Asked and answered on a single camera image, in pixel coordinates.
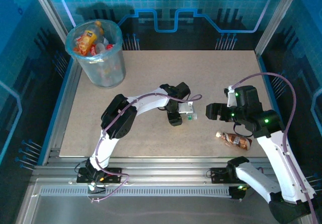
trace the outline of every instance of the glass panel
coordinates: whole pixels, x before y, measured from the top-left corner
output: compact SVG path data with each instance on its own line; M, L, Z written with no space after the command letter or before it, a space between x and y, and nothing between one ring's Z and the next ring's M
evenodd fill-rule
M89 19L117 22L124 50L245 50L255 48L280 0L52 1L68 30ZM136 39L139 47L130 43Z
M0 222L15 223L69 56L37 0L0 5Z
M267 71L279 72L294 85L297 109L288 134L301 165L321 170L322 153L322 0L294 0L262 58ZM277 106L286 124L291 92L270 78Z

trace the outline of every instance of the gray floor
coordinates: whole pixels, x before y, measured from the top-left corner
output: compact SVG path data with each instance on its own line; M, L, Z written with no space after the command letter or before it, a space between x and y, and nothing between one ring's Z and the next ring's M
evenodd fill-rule
M248 190L242 202L211 197L40 197L33 224L277 223L268 205Z

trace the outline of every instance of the beige tabletop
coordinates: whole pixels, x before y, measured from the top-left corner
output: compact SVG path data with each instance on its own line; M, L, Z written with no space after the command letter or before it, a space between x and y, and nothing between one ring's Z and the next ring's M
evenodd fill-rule
M191 96L202 94L194 103L197 120L183 116L183 124L173 127L164 111L153 109L137 116L131 131L117 143L115 157L264 157L256 141L249 151L228 147L215 138L216 131L232 133L233 123L211 121L206 105L227 103L223 89L244 77L260 72L253 51L125 51L126 77L113 89L94 86L85 72L79 80L70 113L61 157L92 155L101 131L101 115L117 94L142 95L161 84L176 86L185 82ZM271 109L262 77L244 85L257 88L264 110ZM244 127L236 128L240 133Z

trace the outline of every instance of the transparent plastic bin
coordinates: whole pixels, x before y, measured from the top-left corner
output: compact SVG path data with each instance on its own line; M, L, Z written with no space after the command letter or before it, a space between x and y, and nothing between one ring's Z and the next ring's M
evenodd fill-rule
M115 44L112 49L95 56L82 56L73 50L76 45L75 39L81 36L85 29L95 21L97 20L91 20L73 28L67 35L65 48L73 59L80 63L94 85L113 88L122 83L126 74L122 51L122 32L116 23L110 20L99 20L102 23L104 37L110 44Z

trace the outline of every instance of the ventilation grille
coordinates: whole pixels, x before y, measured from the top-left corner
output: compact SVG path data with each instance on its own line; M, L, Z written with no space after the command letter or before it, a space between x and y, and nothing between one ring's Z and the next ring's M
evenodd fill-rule
M110 194L116 187L107 187L104 195ZM87 196L87 186L46 186L41 190L42 196ZM229 198L229 187L158 187L158 186L124 186L115 196L207 196Z

